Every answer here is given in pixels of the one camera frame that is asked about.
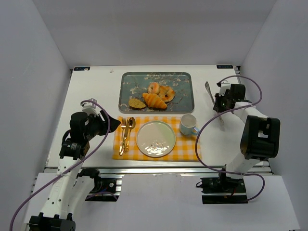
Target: table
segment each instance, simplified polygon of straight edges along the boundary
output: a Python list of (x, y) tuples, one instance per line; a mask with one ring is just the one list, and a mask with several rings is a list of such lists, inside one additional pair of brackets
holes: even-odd
[[(40, 173), (37, 190), (54, 177)], [(85, 202), (75, 218), (78, 231), (215, 230), (288, 231), (299, 225), (286, 187), (280, 176), (267, 176), (263, 193), (248, 204), (203, 205), (197, 176), (126, 175), (117, 202)], [(262, 181), (244, 177), (247, 196), (255, 195)], [(37, 216), (48, 197), (50, 186), (34, 197), (24, 223)]]
[[(70, 116), (81, 111), (80, 102), (95, 98), (107, 113), (118, 116), (146, 116), (122, 114), (118, 109), (121, 78), (126, 72), (187, 72), (192, 77), (195, 109), (192, 114), (201, 127), (215, 115), (213, 104), (205, 90), (209, 82), (212, 93), (219, 92), (216, 83), (224, 77), (235, 75), (234, 69), (217, 69), (216, 65), (167, 65), (167, 66), (92, 66), (89, 71), (73, 71), (66, 95), (61, 118), (49, 152), (46, 167), (57, 167), (63, 134), (69, 129)], [(231, 78), (230, 83), (238, 83)], [(240, 139), (244, 128), (243, 122), (229, 113), (222, 116), (225, 125), (220, 130), (218, 120), (213, 121), (200, 137), (202, 158), (212, 166), (222, 166), (230, 162), (240, 151)], [(91, 150), (101, 141), (101, 137), (91, 140)], [(84, 164), (83, 167), (200, 167), (198, 162), (162, 162), (113, 160), (114, 133), (108, 135), (102, 147)]]

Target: croissant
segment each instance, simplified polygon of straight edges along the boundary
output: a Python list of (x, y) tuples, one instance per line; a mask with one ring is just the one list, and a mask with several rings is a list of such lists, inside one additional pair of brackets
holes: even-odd
[(156, 94), (144, 93), (142, 94), (142, 97), (144, 98), (144, 101), (149, 107), (155, 107), (155, 108), (161, 108), (161, 109), (167, 108), (167, 104), (165, 104), (165, 102), (162, 101), (162, 99)]

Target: cable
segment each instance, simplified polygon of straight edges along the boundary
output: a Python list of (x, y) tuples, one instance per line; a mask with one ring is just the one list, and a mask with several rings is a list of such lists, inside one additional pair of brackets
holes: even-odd
[[(107, 117), (107, 121), (108, 121), (108, 128), (107, 128), (107, 132), (106, 135), (104, 136), (104, 138), (102, 139), (102, 141), (99, 143), (99, 145), (97, 145), (97, 147), (85, 158), (83, 158), (81, 161), (79, 161), (78, 163), (72, 165), (71, 167), (69, 167), (66, 171), (64, 171), (62, 173), (66, 174), (69, 171), (71, 171), (72, 169), (74, 169), (75, 167), (77, 167), (78, 165), (80, 165), (81, 163), (85, 162), (87, 159), (89, 159), (100, 147), (101, 145), (104, 143), (105, 139), (107, 138), (108, 134), (109, 134), (109, 130), (110, 130), (110, 119), (109, 119), (109, 115), (106, 113), (106, 111), (102, 108), (102, 106), (100, 106), (98, 103), (96, 103), (95, 101), (91, 101), (91, 100), (84, 100), (81, 103), (93, 103), (96, 106), (98, 106), (106, 115)], [(57, 177), (55, 177), (54, 179), (52, 179), (51, 181), (49, 181), (47, 184), (45, 184), (44, 186), (42, 186), (40, 189), (38, 189), (37, 191), (33, 192), (32, 195), (30, 195), (24, 202), (22, 202), (22, 204), (17, 208), (17, 210), (15, 211), (11, 223), (10, 223), (10, 231), (13, 231), (13, 224), (14, 221), (16, 219), (17, 214), (19, 213), (19, 211), (25, 206), (25, 204), (27, 204), (33, 197), (35, 197), (39, 192), (41, 192), (42, 190), (44, 190), (45, 188), (47, 188), (49, 185), (51, 185), (52, 183), (56, 182), (58, 179), (60, 179), (62, 177), (62, 175), (59, 175)]]
[(230, 172), (230, 171), (223, 171), (223, 170), (215, 169), (215, 168), (213, 168), (213, 167), (211, 167), (211, 166), (205, 164), (205, 163), (201, 160), (201, 158), (200, 158), (200, 156), (199, 156), (199, 154), (198, 154), (198, 141), (199, 141), (199, 138), (200, 138), (200, 136), (201, 136), (202, 131), (206, 128), (207, 125), (209, 125), (209, 123), (211, 123), (214, 119), (218, 118), (219, 116), (221, 116), (221, 115), (223, 115), (223, 114), (226, 114), (226, 113), (228, 113), (228, 112), (234, 112), (234, 111), (239, 110), (239, 109), (248, 108), (248, 107), (257, 105), (257, 104), (260, 103), (261, 100), (262, 100), (263, 93), (262, 93), (261, 87), (257, 84), (257, 82), (255, 82), (255, 81), (254, 81), (253, 79), (251, 79), (251, 78), (248, 78), (248, 77), (245, 77), (245, 76), (236, 76), (236, 75), (234, 75), (234, 76), (225, 77), (224, 79), (222, 79), (222, 80), (219, 81), (218, 83), (221, 83), (222, 81), (224, 81), (224, 80), (226, 80), (226, 79), (228, 79), (228, 78), (231, 78), (231, 77), (240, 77), (240, 78), (245, 78), (245, 79), (248, 79), (248, 80), (252, 81), (252, 82), (257, 86), (257, 88), (258, 88), (259, 91), (260, 91), (260, 98), (259, 98), (259, 100), (258, 100), (257, 102), (255, 102), (255, 103), (252, 103), (252, 104), (249, 104), (249, 105), (245, 105), (245, 106), (241, 106), (241, 107), (238, 107), (238, 108), (229, 109), (229, 110), (227, 110), (227, 111), (218, 113), (218, 114), (215, 115), (213, 118), (211, 118), (209, 121), (207, 121), (207, 122), (203, 125), (203, 127), (200, 129), (200, 132), (199, 132), (198, 135), (197, 135), (197, 139), (196, 139), (196, 143), (195, 143), (194, 149), (195, 149), (195, 153), (196, 153), (196, 156), (197, 156), (197, 159), (199, 160), (199, 162), (200, 162), (203, 166), (205, 166), (206, 168), (208, 168), (208, 169), (210, 169), (210, 170), (212, 170), (212, 171), (220, 172), (220, 173), (225, 173), (225, 174), (234, 174), (234, 175), (241, 175), (241, 176), (243, 176), (243, 175), (244, 175), (244, 176), (258, 176), (258, 177), (260, 177), (260, 178), (262, 179), (262, 181), (263, 181), (262, 188), (261, 188), (261, 190), (260, 190), (255, 196), (253, 196), (252, 198), (249, 198), (249, 199), (246, 200), (246, 201), (251, 201), (251, 200), (255, 199), (256, 197), (258, 197), (258, 196), (262, 193), (262, 191), (263, 191), (263, 189), (264, 189), (264, 187), (265, 187), (265, 180), (264, 180), (263, 176), (261, 176), (261, 175), (259, 175), (259, 174), (257, 174), (257, 173), (243, 174), (243, 173), (239, 173), (239, 172)]
[(202, 183), (202, 181), (199, 181), (198, 183), (196, 183), (196, 188), (200, 188), (202, 186), (202, 184), (200, 183)]
[(98, 195), (110, 194), (110, 195), (112, 195), (112, 196), (115, 198), (115, 200), (117, 201), (116, 195), (114, 195), (114, 194), (111, 193), (111, 192), (105, 192), (105, 190), (102, 190), (102, 191), (100, 191), (100, 192), (97, 192), (97, 193), (94, 193), (94, 194), (92, 194), (92, 195), (90, 195), (90, 196), (87, 196), (86, 200), (88, 200), (88, 199), (90, 199), (90, 198), (92, 198), (92, 197), (98, 196)]
[(232, 193), (230, 195), (224, 196), (225, 199), (232, 197), (236, 192), (236, 188), (233, 189)]

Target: gold cutlery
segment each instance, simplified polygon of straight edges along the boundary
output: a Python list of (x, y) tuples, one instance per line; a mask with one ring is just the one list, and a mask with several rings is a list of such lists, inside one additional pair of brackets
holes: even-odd
[(120, 155), (121, 155), (121, 152), (122, 152), (122, 149), (123, 149), (122, 142), (123, 142), (124, 130), (126, 128), (126, 119), (125, 118), (122, 118), (121, 128), (122, 128), (122, 135), (121, 135), (121, 142), (120, 142), (121, 145), (120, 145), (120, 150), (119, 150)]
[(134, 129), (134, 128), (136, 127), (136, 120), (135, 120), (134, 117), (129, 118), (128, 126), (129, 126), (129, 132), (128, 132), (127, 144), (126, 144), (126, 146), (125, 146), (124, 153), (127, 153), (127, 152), (128, 152), (128, 148), (129, 148), (129, 138), (130, 138), (131, 130)]
[(125, 145), (126, 145), (126, 140), (127, 140), (127, 136), (128, 136), (128, 128), (129, 128), (129, 120), (127, 119), (126, 120), (126, 123), (125, 123), (125, 130), (124, 130), (124, 137), (123, 137), (123, 140), (122, 140), (122, 143), (121, 143), (121, 151), (120, 151), (120, 155), (123, 155), (124, 153), (124, 149), (125, 149)]

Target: spoon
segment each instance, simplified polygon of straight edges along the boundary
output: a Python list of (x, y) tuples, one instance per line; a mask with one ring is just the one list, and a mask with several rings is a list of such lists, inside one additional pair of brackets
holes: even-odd
[(131, 132), (132, 129), (134, 129), (136, 127), (136, 120), (135, 120), (135, 118), (134, 117), (129, 118), (128, 124), (129, 124), (129, 126), (128, 126), (129, 131), (128, 131), (127, 144), (126, 144), (124, 153), (128, 152), (130, 132)]

